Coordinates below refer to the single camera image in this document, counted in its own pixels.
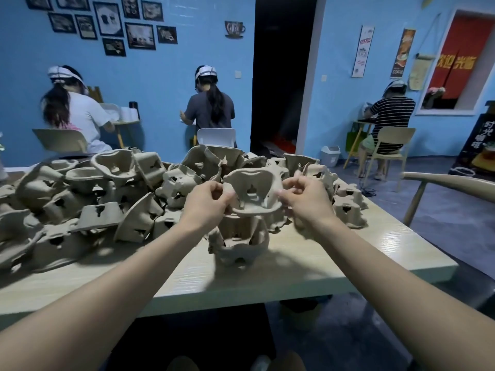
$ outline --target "curved wooden armrest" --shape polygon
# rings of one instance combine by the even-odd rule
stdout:
[[[403,180],[434,183],[495,203],[495,182],[451,174],[403,172]]]

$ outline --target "forearm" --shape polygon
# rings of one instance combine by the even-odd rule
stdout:
[[[494,321],[419,279],[340,221],[319,222],[314,231],[332,260],[426,369],[492,369]]]
[[[106,274],[3,331],[2,368],[97,369],[202,235],[179,223]]]

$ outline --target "black hair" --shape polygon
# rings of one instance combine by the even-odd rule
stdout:
[[[195,76],[199,73],[200,69],[205,65],[201,65],[196,69]],[[210,85],[210,89],[207,91],[208,102],[211,105],[211,120],[218,124],[220,119],[224,116],[225,110],[225,99],[223,93],[216,86],[218,82],[218,77],[216,75],[200,75],[197,81],[201,85]]]
[[[405,95],[407,90],[407,86],[404,85],[402,87],[390,87],[387,92],[393,93],[394,95]]]
[[[62,66],[64,69],[68,69],[73,74],[76,74],[79,78],[83,79],[81,74],[68,65]],[[48,91],[42,98],[41,102],[44,103],[43,119],[45,122],[53,127],[59,128],[69,123],[69,92],[64,86],[79,86],[83,87],[83,83],[77,78],[52,78],[53,88]]]

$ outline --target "striped shirt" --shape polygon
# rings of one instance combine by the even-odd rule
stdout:
[[[382,127],[397,126],[406,128],[409,125],[409,119],[411,118],[415,106],[416,102],[413,99],[403,96],[381,99],[373,104],[370,108],[370,112],[374,115],[378,113],[375,127],[372,132],[375,146],[378,144],[378,132]],[[402,144],[381,143],[377,153],[391,153],[401,149],[402,146]]]

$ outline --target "picture frame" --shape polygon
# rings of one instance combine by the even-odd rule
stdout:
[[[48,13],[53,32],[77,33],[71,14]]]
[[[139,15],[138,0],[122,0],[124,18],[141,19]]]
[[[95,20],[92,15],[74,14],[81,39],[98,40]]]
[[[143,19],[147,21],[163,22],[163,6],[161,2],[141,0]]]
[[[177,29],[173,26],[156,26],[158,43],[178,44]]]
[[[96,22],[102,37],[124,37],[119,5],[113,2],[94,1]]]
[[[53,6],[50,0],[26,0],[28,8],[32,10],[52,11]]]
[[[126,57],[125,44],[122,39],[102,37],[103,49],[107,56]]]
[[[129,48],[156,50],[152,24],[126,22],[125,29]]]
[[[59,9],[91,11],[88,0],[56,0]]]

